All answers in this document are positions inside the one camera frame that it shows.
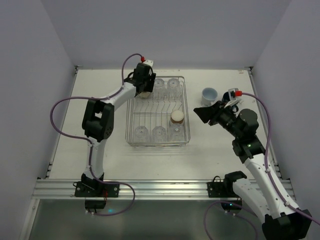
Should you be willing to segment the beige brown cup back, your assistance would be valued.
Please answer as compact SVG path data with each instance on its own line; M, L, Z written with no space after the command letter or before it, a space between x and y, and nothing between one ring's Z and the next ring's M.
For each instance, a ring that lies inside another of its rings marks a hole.
M150 92L145 91L145 92L141 92L141 93L138 95L138 97L141 98L141 99L147 99L147 98L150 97L150 95L151 95Z

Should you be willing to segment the beige brown cup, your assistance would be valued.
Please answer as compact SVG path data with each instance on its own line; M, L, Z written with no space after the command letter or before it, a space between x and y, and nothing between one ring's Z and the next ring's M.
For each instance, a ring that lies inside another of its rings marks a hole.
M171 112L170 114L170 120L169 120L169 124L173 125L173 124L180 124L182 125L184 123L184 119L185 119L185 115L181 110L174 110Z
M138 97L141 98L141 99L147 99L147 98L150 97L150 95L151 95L150 92L145 91L145 92L141 92L141 93L138 95Z

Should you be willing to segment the light grey footed cup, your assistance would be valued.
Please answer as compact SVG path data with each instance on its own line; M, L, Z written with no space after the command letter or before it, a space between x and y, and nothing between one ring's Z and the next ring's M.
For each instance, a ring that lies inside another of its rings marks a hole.
M211 87L206 87L201 93L201 106L209 107L212 106L218 97L218 92Z

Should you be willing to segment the beige brown cup front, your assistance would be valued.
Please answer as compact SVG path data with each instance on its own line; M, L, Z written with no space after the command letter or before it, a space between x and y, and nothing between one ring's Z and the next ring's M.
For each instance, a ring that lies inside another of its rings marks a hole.
M173 124L180 124L182 125L184 123L184 119L185 119L185 115L181 110L174 110L171 112L170 114L170 120L169 120L169 124L173 125Z

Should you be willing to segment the dark blue ceramic mug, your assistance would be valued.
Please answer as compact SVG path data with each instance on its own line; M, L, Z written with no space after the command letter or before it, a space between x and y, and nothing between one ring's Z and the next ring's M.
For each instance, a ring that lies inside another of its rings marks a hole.
M228 92L225 92L223 94L221 101L224 104L231 103L230 106L234 113L237 113L239 111L239 107L237 106L237 104L239 103L239 100L235 100L235 99L231 100Z

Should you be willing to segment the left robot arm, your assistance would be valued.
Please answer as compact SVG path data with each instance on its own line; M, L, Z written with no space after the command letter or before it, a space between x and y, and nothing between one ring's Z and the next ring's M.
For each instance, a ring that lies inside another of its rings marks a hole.
M123 80L121 88L108 96L91 98L82 120L82 129L88 142L88 161L81 183L100 191L103 187L103 159L107 139L114 130L115 111L128 100L141 93L153 91L156 73L153 71L152 60L137 64L136 68Z

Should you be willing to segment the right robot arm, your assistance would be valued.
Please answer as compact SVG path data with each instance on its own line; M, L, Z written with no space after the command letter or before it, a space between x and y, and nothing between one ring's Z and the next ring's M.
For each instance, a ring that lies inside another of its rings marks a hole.
M241 172L225 175L226 190L247 203L261 222L267 240L301 240L311 225L311 214L302 210L291 198L268 161L268 154L257 137L258 115L245 108L235 114L231 106L217 101L212 106L193 110L205 124L219 124L234 140L232 148L237 157L254 177L259 190L251 186Z

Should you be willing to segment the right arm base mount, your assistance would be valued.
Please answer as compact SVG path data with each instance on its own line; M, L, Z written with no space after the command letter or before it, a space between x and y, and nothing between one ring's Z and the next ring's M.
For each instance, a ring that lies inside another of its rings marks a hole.
M234 171L224 175L224 179L215 176L212 181L207 182L209 198L238 198L233 191L233 183L239 179L247 179L242 171Z

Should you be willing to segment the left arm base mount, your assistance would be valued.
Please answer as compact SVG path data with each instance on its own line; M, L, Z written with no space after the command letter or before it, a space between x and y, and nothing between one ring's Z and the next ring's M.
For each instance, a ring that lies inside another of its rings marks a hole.
M118 182L102 183L104 174L99 178L91 179L84 173L81 180L74 182L74 196L80 198L117 198L119 195L120 184Z

